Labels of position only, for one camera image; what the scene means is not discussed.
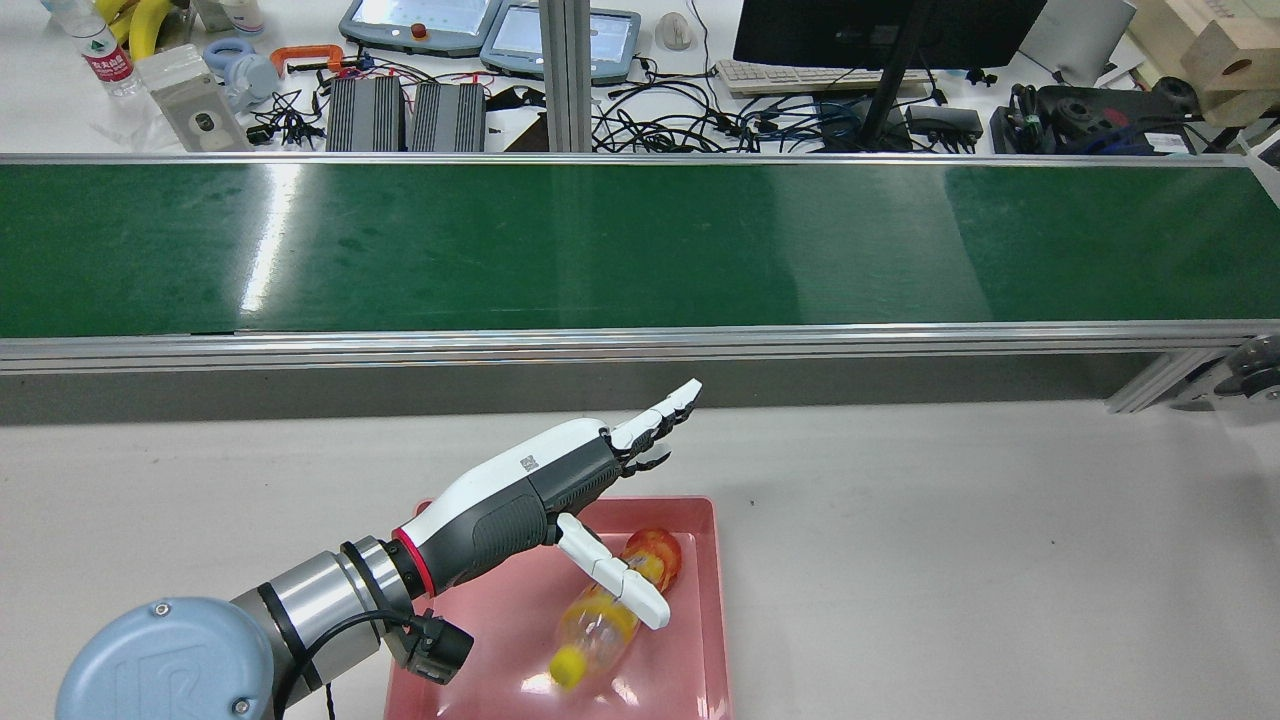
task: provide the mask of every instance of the white table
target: white table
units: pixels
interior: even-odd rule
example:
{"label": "white table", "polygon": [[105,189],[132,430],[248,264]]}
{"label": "white table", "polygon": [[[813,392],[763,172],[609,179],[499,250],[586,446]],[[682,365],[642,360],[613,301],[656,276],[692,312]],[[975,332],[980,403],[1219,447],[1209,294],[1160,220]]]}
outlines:
{"label": "white table", "polygon": [[[348,8],[347,0],[316,0],[306,3],[306,10],[283,0],[261,0],[266,13],[268,29],[253,38],[260,53],[285,45],[315,45],[333,42],[355,51],[338,33],[338,20]],[[704,68],[701,28],[690,10],[689,0],[616,0],[600,6],[631,9],[641,13],[637,53],[658,61],[662,72],[700,73]],[[724,0],[700,0],[698,5],[710,31],[710,61],[732,58],[737,33],[740,4]],[[684,51],[671,51],[654,40],[658,19],[668,12],[682,13],[696,35],[694,45]],[[204,46],[212,37],[197,23],[193,41]],[[76,54],[70,41],[36,0],[19,0],[0,5],[0,63],[18,72],[0,74],[0,154],[4,152],[182,152],[177,137],[168,128],[146,94],[118,100],[97,87],[84,61]],[[424,55],[403,55],[374,51],[397,61],[419,67],[431,74],[483,70],[477,58],[444,59]],[[1015,82],[1044,85],[1052,82],[1043,69],[1019,55],[1009,68],[992,69],[1000,82],[988,88],[970,86],[963,73],[938,72],[938,83],[951,100],[951,106],[972,108],[983,123],[997,105],[1009,99],[1009,88]],[[632,79],[640,79],[639,64],[632,65]],[[726,111],[736,111],[746,100],[731,97],[719,81],[712,81]],[[512,85],[540,85],[524,79],[497,78],[495,91]],[[315,87],[314,74],[289,77],[287,90],[303,90],[310,95]],[[612,87],[595,88],[593,95],[603,108],[612,105],[608,92]],[[908,90],[905,97],[910,99]],[[669,92],[646,92],[627,105],[637,119],[657,118],[676,111],[698,111],[696,106]],[[536,118],[535,109],[516,109],[489,113],[490,128],[499,132],[486,137],[486,150],[500,151]],[[246,124],[251,120],[244,117]],[[767,151],[776,151],[776,145]],[[815,143],[801,150],[817,147]],[[991,152],[989,138],[979,142],[979,154]]]}
{"label": "white table", "polygon": [[[0,716],[50,717],[115,615],[385,536],[568,418],[0,428]],[[716,502],[744,720],[1263,720],[1277,421],[1087,401],[699,410],[667,466],[609,495]],[[339,717],[380,717],[389,662],[334,683]],[[323,694],[288,715],[324,716]]]}

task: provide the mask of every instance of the water bottle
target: water bottle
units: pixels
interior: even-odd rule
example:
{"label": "water bottle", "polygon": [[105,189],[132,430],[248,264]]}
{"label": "water bottle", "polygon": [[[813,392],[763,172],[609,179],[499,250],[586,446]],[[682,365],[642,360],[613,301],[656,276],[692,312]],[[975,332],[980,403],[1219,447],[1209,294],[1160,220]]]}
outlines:
{"label": "water bottle", "polygon": [[[635,533],[620,557],[663,593],[680,573],[680,543],[666,530]],[[639,625],[640,619],[634,612],[593,583],[561,618],[556,629],[559,650],[548,673],[564,689],[577,687],[584,678],[609,674]]]}
{"label": "water bottle", "polygon": [[76,40],[81,55],[111,95],[133,95],[142,85],[133,63],[106,27],[92,0],[49,0],[46,5],[58,24]]}

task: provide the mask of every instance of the pink tray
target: pink tray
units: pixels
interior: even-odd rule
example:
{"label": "pink tray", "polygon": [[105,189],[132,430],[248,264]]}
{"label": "pink tray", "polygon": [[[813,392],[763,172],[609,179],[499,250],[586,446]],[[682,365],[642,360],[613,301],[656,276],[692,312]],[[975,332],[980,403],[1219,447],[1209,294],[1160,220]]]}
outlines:
{"label": "pink tray", "polygon": [[684,568],[667,596],[671,624],[658,632],[641,626],[612,678],[562,692],[547,675],[552,635],[588,579],[559,550],[534,548],[430,603],[475,635],[475,647],[443,687],[393,666],[387,720],[733,717],[712,501],[599,500],[580,518],[614,553],[641,528],[676,536]]}

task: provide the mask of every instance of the orange clamp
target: orange clamp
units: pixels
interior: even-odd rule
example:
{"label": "orange clamp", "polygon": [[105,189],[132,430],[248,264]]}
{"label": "orange clamp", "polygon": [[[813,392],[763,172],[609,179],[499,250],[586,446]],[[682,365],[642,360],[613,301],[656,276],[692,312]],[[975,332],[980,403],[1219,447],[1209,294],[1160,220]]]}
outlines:
{"label": "orange clamp", "polygon": [[342,69],[342,47],[337,45],[289,45],[288,47],[280,47],[275,53],[271,53],[271,64],[275,65],[275,72],[280,77],[284,77],[284,61],[297,58],[328,58],[329,72],[335,73]]}

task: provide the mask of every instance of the yellow bottle cap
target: yellow bottle cap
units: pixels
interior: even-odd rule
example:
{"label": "yellow bottle cap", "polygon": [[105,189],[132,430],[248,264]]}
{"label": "yellow bottle cap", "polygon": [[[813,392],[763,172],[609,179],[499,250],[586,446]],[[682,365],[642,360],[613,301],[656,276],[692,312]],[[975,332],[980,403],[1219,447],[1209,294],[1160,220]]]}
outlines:
{"label": "yellow bottle cap", "polygon": [[586,675],[586,655],[581,650],[567,644],[556,652],[548,670],[553,680],[566,689],[573,689],[582,680],[582,675]]}

